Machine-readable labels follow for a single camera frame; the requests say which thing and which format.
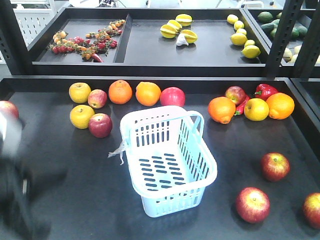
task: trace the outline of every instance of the avocado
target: avocado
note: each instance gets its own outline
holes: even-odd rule
[[[299,31],[296,27],[294,27],[291,32],[291,39],[294,40],[294,39],[297,39],[298,37],[299,37]]]
[[[274,19],[274,16],[268,11],[262,11],[259,13],[257,18],[260,23],[268,24]]]
[[[305,26],[298,26],[297,29],[299,32],[299,37],[304,38],[307,35],[308,28],[306,28]]]
[[[270,32],[270,37],[271,37],[272,39],[274,39],[274,38],[275,38],[276,31],[277,31],[277,29],[276,29],[276,28],[274,28],[274,29]]]
[[[270,22],[270,23],[262,24],[260,27],[266,34],[268,34],[275,28],[275,25],[272,22]]]
[[[275,16],[276,19],[280,19],[282,15],[282,12],[280,12],[277,16]]]

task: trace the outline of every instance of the red apple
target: red apple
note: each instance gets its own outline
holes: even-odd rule
[[[9,114],[9,115],[11,115],[12,117],[14,117],[16,119],[19,118],[18,108],[11,101],[1,100],[0,101],[0,111],[5,113],[5,114]]]
[[[89,131],[97,138],[105,138],[111,133],[113,124],[109,115],[97,113],[89,120]]]
[[[302,210],[311,227],[320,229],[320,192],[309,194],[304,200]]]
[[[186,95],[180,88],[171,86],[164,89],[160,95],[160,103],[162,106],[176,105],[183,107],[186,102]]]
[[[246,99],[246,92],[239,86],[231,86],[225,91],[224,96],[238,106]]]
[[[265,154],[260,163],[262,175],[270,182],[277,182],[290,172],[288,159],[279,152]]]
[[[95,89],[88,96],[88,104],[94,109],[102,108],[107,102],[107,93],[101,89]]]
[[[244,188],[236,198],[235,207],[240,217],[251,224],[263,221],[270,213],[268,195],[256,187]]]

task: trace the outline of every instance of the black tray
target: black tray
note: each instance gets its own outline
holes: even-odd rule
[[[110,102],[96,113],[107,113],[113,130],[107,138],[95,138],[89,130],[72,126],[69,113],[76,105],[68,94],[75,82],[107,90],[117,77],[30,76],[8,77],[0,82],[0,97],[14,102],[24,123],[18,157],[34,172],[67,169],[65,180],[47,189],[32,202],[32,213],[50,223],[48,240],[301,240],[319,239],[319,231],[305,221],[301,206],[307,194],[320,191],[320,154],[317,143],[320,122],[287,78],[157,78],[124,77],[132,88],[140,81],[156,82],[163,90],[180,87],[186,92],[186,110],[204,117],[203,139],[216,159],[218,175],[204,191],[199,206],[158,218],[148,217],[140,196],[133,190],[119,156],[107,158],[122,141],[119,124],[132,111],[146,109],[135,97],[124,105]],[[293,114],[284,120],[267,118],[253,122],[244,115],[229,124],[214,122],[207,112],[211,99],[227,87],[238,85],[252,94],[268,83],[295,101]],[[292,170],[280,182],[262,178],[261,157],[281,152]],[[235,198],[244,187],[265,191],[271,212],[258,224],[244,222],[235,212]],[[1,225],[0,239],[13,240]]]
[[[189,46],[176,47],[176,39],[161,36],[160,27],[178,14],[190,14],[194,22],[185,27],[198,34]],[[235,14],[245,24],[248,39],[261,50],[256,59],[245,58],[243,47],[234,46],[235,33],[227,16]],[[76,53],[55,55],[46,47],[59,30],[67,37],[84,37],[107,26],[110,20],[126,19],[118,47],[102,56],[104,63],[85,62]],[[65,8],[28,47],[35,75],[77,76],[251,76],[263,75],[269,48],[254,31],[243,9],[147,9]]]
[[[292,81],[314,114],[320,119],[320,79],[310,78],[306,81],[294,78]]]
[[[272,38],[267,35],[262,29],[261,29],[261,25],[262,23],[259,22],[258,20],[258,15],[259,13],[261,12],[270,12],[274,19],[276,19],[276,15],[279,14],[280,12],[282,12],[282,9],[269,9],[269,8],[266,8],[266,9],[249,9],[249,8],[246,8],[245,9],[245,13],[247,14],[248,18],[250,19],[250,21],[252,22],[252,24],[255,26],[256,30],[259,32],[259,34],[261,35],[261,37],[265,40],[267,46],[269,48],[272,47],[272,43],[273,43],[273,40]],[[300,10],[299,12],[299,15],[298,15],[298,18],[297,18],[297,21],[295,22],[294,26],[295,27],[298,27],[298,26],[305,26],[305,27],[309,27],[310,25],[310,22],[312,20],[312,16],[314,14],[315,10],[314,9],[302,9]],[[299,46],[299,45],[302,45],[303,43],[303,38],[301,37],[298,37],[297,39],[295,40],[290,40],[288,45],[286,46],[287,48],[289,48],[292,52],[292,55],[294,55],[294,48],[296,46]],[[292,75],[292,70],[294,68],[294,63],[289,63],[289,62],[285,62],[283,59],[281,61],[281,68],[280,68],[280,72],[279,72],[279,75],[281,76],[285,76],[285,77],[294,77]]]

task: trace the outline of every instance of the red bell pepper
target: red bell pepper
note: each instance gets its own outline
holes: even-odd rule
[[[245,95],[245,99],[242,101],[242,103],[240,103],[240,105],[238,105],[236,108],[235,108],[235,113],[234,115],[237,116],[237,115],[241,115],[244,113],[245,111],[245,105],[247,104],[247,102],[250,100],[250,97],[248,95]]]
[[[262,100],[267,100],[271,95],[278,93],[279,91],[268,84],[259,84],[255,89],[255,97]]]

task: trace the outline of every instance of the shopping basket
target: shopping basket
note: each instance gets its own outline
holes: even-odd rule
[[[217,163],[202,135],[197,111],[161,106],[126,114],[120,121],[131,182],[150,217],[196,207],[217,177]]]

